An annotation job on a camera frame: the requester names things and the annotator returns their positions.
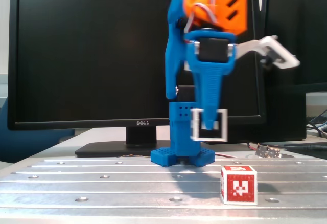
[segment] red wire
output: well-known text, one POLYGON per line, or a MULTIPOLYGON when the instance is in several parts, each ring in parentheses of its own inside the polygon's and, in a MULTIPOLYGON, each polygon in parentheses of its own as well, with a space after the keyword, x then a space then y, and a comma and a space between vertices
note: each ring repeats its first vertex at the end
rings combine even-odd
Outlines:
POLYGON ((215 153, 216 156, 223 156, 224 158, 236 158, 235 156, 225 155, 225 154, 219 154, 215 153))

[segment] monitor screen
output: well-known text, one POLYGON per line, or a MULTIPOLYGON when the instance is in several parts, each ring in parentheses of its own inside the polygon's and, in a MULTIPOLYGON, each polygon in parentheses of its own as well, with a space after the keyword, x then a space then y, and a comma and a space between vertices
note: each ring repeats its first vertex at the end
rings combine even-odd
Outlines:
MULTIPOLYGON (((127 126, 138 119, 168 124, 170 1, 17 0, 11 127, 127 126)), ((253 24, 249 13, 249 30, 240 41, 257 37, 253 24)), ((221 106, 230 116, 260 116, 258 75, 250 53, 224 78, 221 106)))

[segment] dell logo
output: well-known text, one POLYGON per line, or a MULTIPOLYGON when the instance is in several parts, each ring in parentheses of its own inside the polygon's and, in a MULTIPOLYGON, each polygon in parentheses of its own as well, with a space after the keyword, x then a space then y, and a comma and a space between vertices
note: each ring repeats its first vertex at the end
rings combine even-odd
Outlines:
POLYGON ((137 121, 136 124, 137 125, 150 125, 149 122, 148 122, 148 120, 147 121, 146 120, 144 120, 144 121, 137 121))

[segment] blue 3d printed part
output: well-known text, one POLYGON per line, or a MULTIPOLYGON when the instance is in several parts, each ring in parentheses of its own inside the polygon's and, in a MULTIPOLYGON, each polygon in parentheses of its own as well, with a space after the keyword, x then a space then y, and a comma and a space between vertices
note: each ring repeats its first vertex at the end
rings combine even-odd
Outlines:
POLYGON ((191 109, 204 110, 205 127, 212 129, 219 108, 220 89, 223 75, 229 74, 235 64, 236 36, 215 30, 198 30, 185 34, 184 39, 179 19, 185 17, 183 0, 172 0, 168 11, 169 37, 166 48, 166 97, 175 99, 176 77, 179 68, 187 61, 196 87, 196 102, 171 102, 169 105, 170 147, 151 152, 151 161, 171 166, 178 158, 188 158, 196 166, 205 166, 215 161, 215 152, 201 148, 201 143, 191 139, 191 109), (200 37, 227 39, 232 45, 227 63, 203 62, 198 59, 195 43, 200 37))

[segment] orange robot part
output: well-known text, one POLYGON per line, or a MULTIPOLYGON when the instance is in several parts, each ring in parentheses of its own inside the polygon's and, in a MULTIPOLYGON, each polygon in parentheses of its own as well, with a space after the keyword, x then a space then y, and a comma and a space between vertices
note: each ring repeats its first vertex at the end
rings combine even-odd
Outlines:
POLYGON ((247 30, 247 0, 183 0, 183 9, 187 17, 192 12, 197 19, 212 23, 223 29, 239 35, 247 30), (200 7, 195 7, 196 3, 202 3, 213 12, 216 21, 212 22, 208 13, 200 7))

